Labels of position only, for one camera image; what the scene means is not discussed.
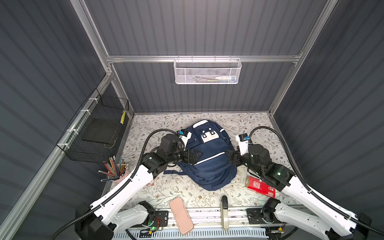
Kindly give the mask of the red card box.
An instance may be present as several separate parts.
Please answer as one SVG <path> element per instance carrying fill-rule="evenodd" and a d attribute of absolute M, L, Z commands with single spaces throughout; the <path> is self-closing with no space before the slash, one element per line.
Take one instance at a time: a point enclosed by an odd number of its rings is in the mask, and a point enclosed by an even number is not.
<path fill-rule="evenodd" d="M 276 197 L 276 189 L 268 186 L 260 179 L 256 179 L 251 176 L 246 177 L 245 187 L 249 190 L 262 194 L 264 196 L 275 198 Z"/>

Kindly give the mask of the navy blue student backpack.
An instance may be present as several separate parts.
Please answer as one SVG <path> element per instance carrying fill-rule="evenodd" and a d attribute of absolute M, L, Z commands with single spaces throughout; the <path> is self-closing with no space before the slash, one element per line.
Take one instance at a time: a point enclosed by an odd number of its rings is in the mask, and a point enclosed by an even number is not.
<path fill-rule="evenodd" d="M 201 120 L 179 131 L 186 149 L 196 151 L 199 160 L 195 164 L 178 163 L 180 172 L 164 171 L 164 175 L 190 177 L 207 191 L 217 191 L 228 185 L 237 174 L 237 166 L 231 162 L 235 151 L 227 132 L 216 122 Z"/>

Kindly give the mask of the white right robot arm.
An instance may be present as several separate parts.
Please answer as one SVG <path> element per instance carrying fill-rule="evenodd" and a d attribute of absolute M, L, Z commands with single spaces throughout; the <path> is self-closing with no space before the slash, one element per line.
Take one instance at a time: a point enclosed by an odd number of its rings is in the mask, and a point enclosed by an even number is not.
<path fill-rule="evenodd" d="M 245 165 L 251 176 L 282 195 L 294 198 L 315 214 L 312 217 L 300 210 L 290 209 L 277 199 L 270 198 L 261 210 L 266 223 L 278 220 L 323 240 L 366 240 L 370 232 L 383 236 L 383 231 L 371 226 L 370 217 L 346 210 L 310 187 L 298 167 L 292 166 L 289 169 L 274 163 L 266 148 L 252 143 L 252 135 L 261 129 L 259 126 L 250 134 L 236 137 L 239 149 L 233 153 L 234 160 Z"/>

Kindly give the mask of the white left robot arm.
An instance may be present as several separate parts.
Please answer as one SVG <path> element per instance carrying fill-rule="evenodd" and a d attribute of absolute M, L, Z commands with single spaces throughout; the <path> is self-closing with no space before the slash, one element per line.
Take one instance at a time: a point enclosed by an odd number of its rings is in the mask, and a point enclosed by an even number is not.
<path fill-rule="evenodd" d="M 131 211 L 126 211 L 125 217 L 118 218 L 119 210 L 141 188 L 152 182 L 170 164 L 195 164 L 202 153 L 186 148 L 192 133 L 187 130 L 178 132 L 166 129 L 160 145 L 154 152 L 145 153 L 150 138 L 162 129 L 153 131 L 144 142 L 138 163 L 134 170 L 125 177 L 115 188 L 92 204 L 81 205 L 76 211 L 74 220 L 58 229 L 52 239 L 56 239 L 71 226 L 82 240 L 110 240 L 118 231 L 118 227 L 129 228 L 149 220 L 155 212 L 148 203 L 140 204 Z"/>

